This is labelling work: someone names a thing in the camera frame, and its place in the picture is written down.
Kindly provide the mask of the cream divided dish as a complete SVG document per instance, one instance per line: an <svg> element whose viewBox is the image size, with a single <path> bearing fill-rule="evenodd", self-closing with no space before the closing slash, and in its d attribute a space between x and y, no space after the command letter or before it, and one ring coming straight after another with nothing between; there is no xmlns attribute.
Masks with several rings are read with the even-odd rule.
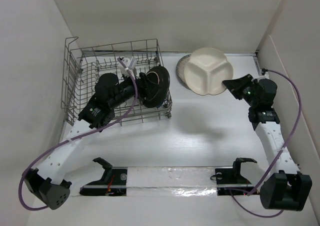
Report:
<svg viewBox="0 0 320 226"><path fill-rule="evenodd" d="M233 78L234 69L223 52L205 47L191 53L183 74L186 85L194 93L218 95L226 90L223 81Z"/></svg>

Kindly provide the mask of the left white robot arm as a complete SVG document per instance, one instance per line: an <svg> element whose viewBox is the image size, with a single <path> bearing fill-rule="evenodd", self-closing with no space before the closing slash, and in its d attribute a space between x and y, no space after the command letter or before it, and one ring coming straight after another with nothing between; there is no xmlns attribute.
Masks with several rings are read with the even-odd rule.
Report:
<svg viewBox="0 0 320 226"><path fill-rule="evenodd" d="M34 210L23 200L22 185L25 184L44 203L43 209L61 207L70 195L72 185L72 182L65 180L65 175L83 150L84 140L118 123L115 108L129 99L133 99L133 106L140 100L147 108L159 107L165 100L169 84L169 76L161 76L154 70L140 73L137 79L130 74L121 83L115 74L100 76L95 93L78 115L78 121L88 124L91 130L76 136L70 134L68 139L40 155L27 167L19 182L18 198L21 205L27 210Z"/></svg>

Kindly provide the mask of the speckled round plate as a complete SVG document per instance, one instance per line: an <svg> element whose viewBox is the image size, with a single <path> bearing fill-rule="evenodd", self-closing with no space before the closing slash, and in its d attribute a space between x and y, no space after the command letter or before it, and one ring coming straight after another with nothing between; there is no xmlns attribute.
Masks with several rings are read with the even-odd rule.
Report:
<svg viewBox="0 0 320 226"><path fill-rule="evenodd" d="M190 60L190 56L191 54L183 56L182 58L179 59L176 65L176 76L179 82L186 88L188 88L188 86L186 84L184 71L185 71L185 66L187 65L187 62Z"/></svg>

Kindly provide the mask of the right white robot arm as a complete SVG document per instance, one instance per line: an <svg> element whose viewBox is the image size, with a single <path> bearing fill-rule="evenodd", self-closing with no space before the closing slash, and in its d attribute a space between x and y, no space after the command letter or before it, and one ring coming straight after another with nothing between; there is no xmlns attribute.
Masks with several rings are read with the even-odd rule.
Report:
<svg viewBox="0 0 320 226"><path fill-rule="evenodd" d="M248 103L248 119L269 163L267 170L262 170L254 159L237 158L231 170L232 179L246 179L253 185L246 194L257 193L265 209L302 211L313 183L294 163L287 149L290 138L282 136L280 119L273 108L277 84L267 75L253 78L250 74L222 83L236 99Z"/></svg>

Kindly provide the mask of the cream plate brown rim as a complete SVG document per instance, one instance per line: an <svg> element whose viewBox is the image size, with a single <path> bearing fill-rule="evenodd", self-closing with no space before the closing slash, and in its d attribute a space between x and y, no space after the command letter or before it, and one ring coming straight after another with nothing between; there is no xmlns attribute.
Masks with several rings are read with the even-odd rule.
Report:
<svg viewBox="0 0 320 226"><path fill-rule="evenodd" d="M155 66L141 77L142 104L147 108L159 108L167 96L170 87L170 75L163 66Z"/></svg>

